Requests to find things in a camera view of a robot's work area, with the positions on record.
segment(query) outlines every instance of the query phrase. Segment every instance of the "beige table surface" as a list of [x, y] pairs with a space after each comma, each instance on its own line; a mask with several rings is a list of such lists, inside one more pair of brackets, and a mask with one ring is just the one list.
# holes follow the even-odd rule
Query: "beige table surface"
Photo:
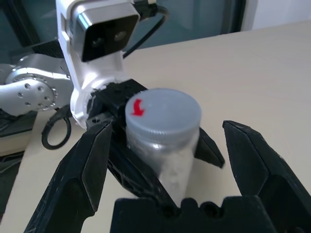
[[[201, 126], [227, 163], [219, 169], [196, 160], [188, 197], [220, 205], [224, 197], [240, 194], [222, 129], [227, 119], [261, 132], [311, 193], [311, 21], [143, 49], [125, 63], [131, 78], [147, 88], [184, 91], [202, 107]], [[59, 161], [83, 133], [75, 126], [63, 148], [45, 150], [40, 133], [51, 114], [40, 113], [36, 119], [1, 233], [24, 231]], [[60, 141], [64, 133], [60, 123], [52, 137]], [[120, 197], [131, 194], [107, 172], [99, 210], [82, 232], [108, 233], [114, 201]]]

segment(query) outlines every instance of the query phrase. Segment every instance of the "gray screw cap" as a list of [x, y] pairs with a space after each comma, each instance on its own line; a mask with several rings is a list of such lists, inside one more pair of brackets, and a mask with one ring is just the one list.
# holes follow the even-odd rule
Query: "gray screw cap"
[[201, 108], [191, 96], [172, 89], [151, 89], [126, 104], [126, 124], [137, 138], [154, 143], [180, 142], [200, 127]]

